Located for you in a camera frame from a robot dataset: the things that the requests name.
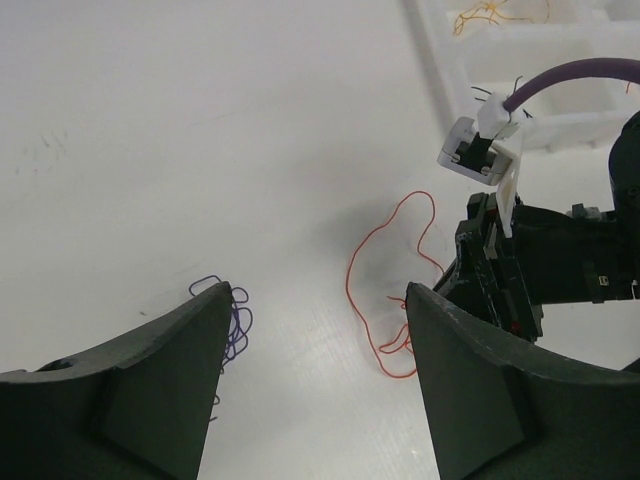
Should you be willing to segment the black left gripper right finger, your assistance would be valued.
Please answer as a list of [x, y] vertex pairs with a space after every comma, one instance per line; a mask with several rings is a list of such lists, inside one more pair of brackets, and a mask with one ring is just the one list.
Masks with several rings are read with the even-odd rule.
[[635, 479], [639, 376], [480, 321], [428, 287], [407, 319], [443, 479]]

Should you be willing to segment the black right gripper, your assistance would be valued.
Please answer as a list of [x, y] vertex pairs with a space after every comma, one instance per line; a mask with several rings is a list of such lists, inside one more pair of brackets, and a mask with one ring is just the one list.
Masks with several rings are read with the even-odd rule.
[[455, 232], [456, 256], [434, 290], [466, 313], [535, 342], [543, 306], [639, 296], [639, 241], [613, 211], [563, 214], [518, 202], [506, 235], [497, 197], [476, 193]]

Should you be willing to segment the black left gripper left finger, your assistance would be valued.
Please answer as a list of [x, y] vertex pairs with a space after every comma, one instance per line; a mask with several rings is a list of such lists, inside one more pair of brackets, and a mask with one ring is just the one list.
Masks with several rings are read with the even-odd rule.
[[232, 316], [217, 283], [35, 371], [1, 376], [5, 479], [194, 479]]

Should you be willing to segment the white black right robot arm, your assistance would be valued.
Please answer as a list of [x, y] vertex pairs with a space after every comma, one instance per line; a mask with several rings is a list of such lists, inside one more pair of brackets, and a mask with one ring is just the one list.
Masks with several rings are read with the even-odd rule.
[[639, 296], [639, 117], [633, 115], [608, 160], [614, 208], [582, 204], [567, 213], [517, 200], [505, 235], [497, 197], [477, 193], [455, 234], [456, 258], [437, 294], [470, 315], [535, 342], [548, 304]]

